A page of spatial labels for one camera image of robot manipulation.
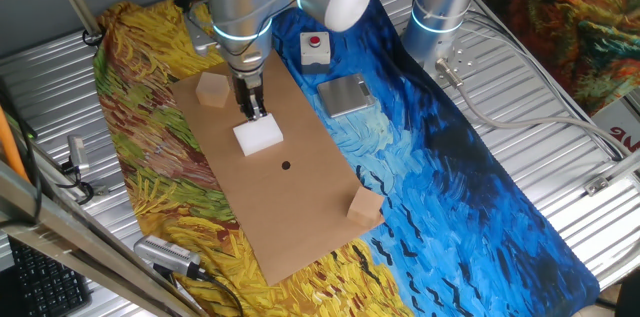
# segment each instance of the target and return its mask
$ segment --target cardboard sheet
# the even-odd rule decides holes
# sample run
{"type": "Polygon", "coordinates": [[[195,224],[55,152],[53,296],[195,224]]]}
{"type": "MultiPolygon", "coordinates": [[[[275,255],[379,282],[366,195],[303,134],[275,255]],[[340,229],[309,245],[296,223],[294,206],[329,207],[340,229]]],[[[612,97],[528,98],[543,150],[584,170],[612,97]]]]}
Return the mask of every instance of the cardboard sheet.
{"type": "MultiPolygon", "coordinates": [[[[229,74],[226,64],[209,72],[229,74]]],[[[266,61],[264,95],[284,141],[247,157],[233,134],[246,121],[235,98],[224,108],[201,106],[199,78],[174,84],[175,100],[269,285],[369,230],[347,218],[360,181],[277,53],[266,61]]]]}

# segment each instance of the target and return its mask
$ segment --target white foam block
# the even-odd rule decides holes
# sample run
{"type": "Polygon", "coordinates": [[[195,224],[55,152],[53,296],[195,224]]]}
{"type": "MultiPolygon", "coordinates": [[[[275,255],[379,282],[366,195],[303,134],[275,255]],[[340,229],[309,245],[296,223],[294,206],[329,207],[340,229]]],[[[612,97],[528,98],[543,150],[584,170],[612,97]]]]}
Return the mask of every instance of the white foam block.
{"type": "Polygon", "coordinates": [[[284,140],[272,114],[249,121],[233,129],[245,156],[252,155],[284,140]]]}

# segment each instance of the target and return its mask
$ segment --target yellow patterned fabric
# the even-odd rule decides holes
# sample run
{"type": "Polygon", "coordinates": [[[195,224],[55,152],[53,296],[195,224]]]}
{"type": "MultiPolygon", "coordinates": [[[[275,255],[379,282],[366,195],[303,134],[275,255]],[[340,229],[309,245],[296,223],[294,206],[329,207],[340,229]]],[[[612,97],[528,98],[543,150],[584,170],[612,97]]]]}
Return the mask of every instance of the yellow patterned fabric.
{"type": "MultiPolygon", "coordinates": [[[[199,253],[201,267],[238,295],[246,316],[412,315],[387,266],[374,265],[361,240],[267,286],[169,89],[222,58],[195,54],[172,1],[120,3],[99,22],[107,32],[94,60],[98,95],[145,235],[199,253]]],[[[209,314],[238,315],[210,283],[177,277],[209,314]]]]}

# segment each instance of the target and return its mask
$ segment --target blue swirled fabric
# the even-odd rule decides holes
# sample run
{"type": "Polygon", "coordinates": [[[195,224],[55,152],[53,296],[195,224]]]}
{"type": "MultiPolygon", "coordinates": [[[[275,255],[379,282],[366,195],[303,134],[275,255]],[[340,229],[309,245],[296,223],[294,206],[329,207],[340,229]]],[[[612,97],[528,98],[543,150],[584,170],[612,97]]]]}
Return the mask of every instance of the blue swirled fabric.
{"type": "Polygon", "coordinates": [[[300,72],[299,34],[312,31],[327,30],[301,10],[283,13],[276,50],[362,183],[386,197],[386,223],[361,238],[416,315],[570,316],[595,301],[596,278],[406,54],[379,0],[331,32],[326,75],[300,72]],[[317,85],[354,73],[377,103],[329,118],[317,85]]]}

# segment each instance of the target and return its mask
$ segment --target metal clamp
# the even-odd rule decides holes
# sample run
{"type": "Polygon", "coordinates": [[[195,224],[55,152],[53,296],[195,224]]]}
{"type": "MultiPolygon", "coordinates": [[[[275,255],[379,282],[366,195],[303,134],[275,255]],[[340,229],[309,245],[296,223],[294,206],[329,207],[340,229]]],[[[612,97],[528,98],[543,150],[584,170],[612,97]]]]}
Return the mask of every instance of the metal clamp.
{"type": "Polygon", "coordinates": [[[589,181],[584,189],[593,197],[609,186],[622,181],[640,169],[640,150],[620,161],[617,165],[602,172],[598,177],[589,181]]]}

